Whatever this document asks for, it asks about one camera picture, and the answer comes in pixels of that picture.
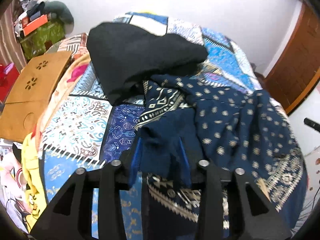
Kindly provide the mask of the grey stuffed cushion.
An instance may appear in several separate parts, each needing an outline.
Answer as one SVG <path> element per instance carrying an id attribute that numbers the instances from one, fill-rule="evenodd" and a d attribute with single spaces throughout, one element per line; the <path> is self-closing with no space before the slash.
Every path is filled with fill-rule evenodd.
<path id="1" fill-rule="evenodd" d="M 68 27 L 74 27 L 74 18 L 68 7 L 60 1 L 46 2 L 43 9 L 44 14 L 50 20 L 60 20 Z"/>

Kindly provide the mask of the green storage box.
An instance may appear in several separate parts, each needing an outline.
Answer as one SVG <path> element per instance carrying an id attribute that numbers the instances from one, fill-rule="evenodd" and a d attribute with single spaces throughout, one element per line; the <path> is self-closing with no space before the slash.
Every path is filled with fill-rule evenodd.
<path id="1" fill-rule="evenodd" d="M 20 40 L 20 44 L 26 60 L 29 61 L 35 56 L 43 55 L 52 45 L 64 38 L 64 24 L 60 20 L 52 20 Z"/>

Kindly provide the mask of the black folded garment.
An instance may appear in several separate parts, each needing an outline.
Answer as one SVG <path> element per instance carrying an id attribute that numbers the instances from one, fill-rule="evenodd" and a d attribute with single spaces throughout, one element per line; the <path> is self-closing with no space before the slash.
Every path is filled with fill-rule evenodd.
<path id="1" fill-rule="evenodd" d="M 154 35 L 126 23 L 103 22 L 89 31 L 87 49 L 103 93 L 113 106 L 137 95 L 154 74 L 186 76 L 208 56 L 203 45 L 177 34 Z"/>

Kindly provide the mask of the orange flat box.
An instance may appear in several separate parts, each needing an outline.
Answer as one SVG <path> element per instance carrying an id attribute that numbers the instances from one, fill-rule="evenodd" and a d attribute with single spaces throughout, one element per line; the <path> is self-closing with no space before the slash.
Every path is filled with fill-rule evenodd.
<path id="1" fill-rule="evenodd" d="M 24 28 L 23 28 L 23 33 L 24 36 L 29 35 L 32 33 L 34 30 L 36 30 L 38 27 L 46 24 L 48 22 L 47 15 L 41 15 L 37 19 L 33 20 L 32 22 L 28 23 Z"/>

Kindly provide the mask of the navy patterned hooded garment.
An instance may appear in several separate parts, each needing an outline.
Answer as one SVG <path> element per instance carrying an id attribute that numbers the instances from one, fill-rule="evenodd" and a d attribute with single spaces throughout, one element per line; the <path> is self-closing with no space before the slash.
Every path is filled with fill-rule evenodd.
<path id="1" fill-rule="evenodd" d="M 252 176 L 300 149 L 287 117 L 265 90 L 252 94 L 214 87 L 193 77 L 153 75 L 143 81 L 140 170 L 169 184 L 199 191 L 193 239 L 287 239 L 291 228 Z M 180 180 L 181 137 L 191 185 Z"/>

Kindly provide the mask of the striped maroon curtain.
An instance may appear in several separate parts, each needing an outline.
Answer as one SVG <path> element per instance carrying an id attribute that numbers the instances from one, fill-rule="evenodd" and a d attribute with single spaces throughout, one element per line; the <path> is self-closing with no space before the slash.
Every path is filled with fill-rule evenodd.
<path id="1" fill-rule="evenodd" d="M 20 42 L 16 40 L 14 21 L 23 12 L 19 1 L 12 0 L 1 16 L 1 64 L 14 63 L 19 72 L 27 64 Z"/>

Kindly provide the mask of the blue patchwork bed quilt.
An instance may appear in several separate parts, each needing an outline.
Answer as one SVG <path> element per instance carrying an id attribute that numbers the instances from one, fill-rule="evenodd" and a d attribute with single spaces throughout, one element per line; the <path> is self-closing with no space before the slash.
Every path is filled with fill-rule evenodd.
<path id="1" fill-rule="evenodd" d="M 129 12 L 118 18 L 153 34 L 178 34 L 203 44 L 207 61 L 195 77 L 214 87 L 232 87 L 252 94 L 263 82 L 245 53 L 232 40 L 211 29 L 172 17 Z M 51 201 L 77 168 L 96 170 L 121 156 L 135 138 L 135 125 L 144 111 L 144 98 L 131 97 L 112 106 L 103 93 L 92 63 L 54 113 L 41 139 L 40 177 Z M 270 198 L 293 232 L 302 226 L 299 217 L 308 185 L 300 149 L 259 162 L 252 176 Z M 169 184 L 163 178 L 139 174 L 129 191 L 121 191 L 128 239 L 193 239 L 199 213 L 199 191 Z"/>

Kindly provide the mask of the brown wooden folding table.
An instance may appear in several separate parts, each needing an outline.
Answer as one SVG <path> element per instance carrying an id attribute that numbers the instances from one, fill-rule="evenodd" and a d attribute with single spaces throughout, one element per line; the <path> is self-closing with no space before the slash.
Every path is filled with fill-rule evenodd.
<path id="1" fill-rule="evenodd" d="M 23 142 L 48 106 L 71 60 L 71 51 L 32 58 L 13 85 L 1 114 L 1 138 Z"/>

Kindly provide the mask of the yellow cartoon blanket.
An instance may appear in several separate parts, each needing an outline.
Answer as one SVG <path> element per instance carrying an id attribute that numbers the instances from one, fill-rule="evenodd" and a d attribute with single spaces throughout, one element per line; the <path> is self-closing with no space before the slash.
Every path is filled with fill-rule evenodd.
<path id="1" fill-rule="evenodd" d="M 31 229 L 47 207 L 46 195 L 40 177 L 40 165 L 37 147 L 32 133 L 28 134 L 22 144 L 22 172 L 30 189 L 25 191 L 25 199 L 30 214 L 25 217 L 27 230 Z"/>

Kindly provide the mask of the brown wooden door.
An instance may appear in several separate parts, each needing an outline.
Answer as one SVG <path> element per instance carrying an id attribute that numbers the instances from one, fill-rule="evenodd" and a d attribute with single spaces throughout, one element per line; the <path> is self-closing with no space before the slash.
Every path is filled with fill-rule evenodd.
<path id="1" fill-rule="evenodd" d="M 264 79 L 266 89 L 290 114 L 319 81 L 319 17 L 305 3 L 293 33 Z"/>

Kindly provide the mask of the orange fleece blanket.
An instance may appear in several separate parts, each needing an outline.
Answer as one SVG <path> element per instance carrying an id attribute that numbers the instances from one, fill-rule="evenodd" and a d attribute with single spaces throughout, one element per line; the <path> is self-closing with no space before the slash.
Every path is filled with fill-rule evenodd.
<path id="1" fill-rule="evenodd" d="M 40 115 L 32 133 L 31 142 L 35 145 L 37 153 L 42 151 L 40 144 L 44 130 L 58 110 L 62 100 L 69 96 L 76 85 L 76 81 L 80 80 L 91 60 L 86 47 L 87 38 L 87 33 L 74 35 L 58 42 L 48 50 L 48 53 L 70 51 L 71 59 L 50 97 L 48 106 Z"/>

